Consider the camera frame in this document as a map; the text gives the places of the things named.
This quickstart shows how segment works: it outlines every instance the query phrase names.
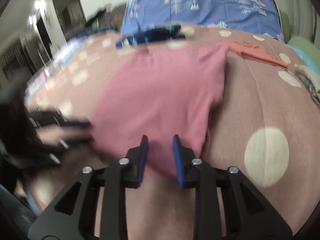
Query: polka dot bedsheet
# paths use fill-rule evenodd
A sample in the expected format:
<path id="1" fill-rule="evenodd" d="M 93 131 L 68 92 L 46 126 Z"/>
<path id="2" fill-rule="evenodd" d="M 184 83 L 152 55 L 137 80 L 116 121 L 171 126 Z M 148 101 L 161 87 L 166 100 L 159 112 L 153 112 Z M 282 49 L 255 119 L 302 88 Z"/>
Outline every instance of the polka dot bedsheet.
<path id="1" fill-rule="evenodd" d="M 224 102 L 209 118 L 209 145 L 203 158 L 217 168 L 237 166 L 296 233 L 320 199 L 320 112 L 293 74 L 296 64 L 303 65 L 302 60 L 286 45 L 262 35 L 196 25 L 182 25 L 182 32 L 185 40 L 148 44 L 149 52 L 237 41 L 253 43 L 289 64 L 286 72 L 228 53 Z M 28 107 L 55 106 L 66 116 L 89 117 L 101 89 L 140 49 L 116 49 L 119 38 L 113 32 L 92 37 L 67 68 L 29 99 Z M 39 131 L 42 140 L 49 142 L 70 133 L 58 128 Z M 29 185 L 39 205 L 45 208 L 86 165 L 101 168 L 106 162 L 93 149 L 81 149 L 80 154 L 70 150 L 61 168 L 38 174 Z M 39 193 L 43 180 L 45 197 Z M 183 191 L 175 181 L 147 172 L 140 189 L 127 190 L 129 238 L 191 239 L 194 198 L 194 191 Z"/>

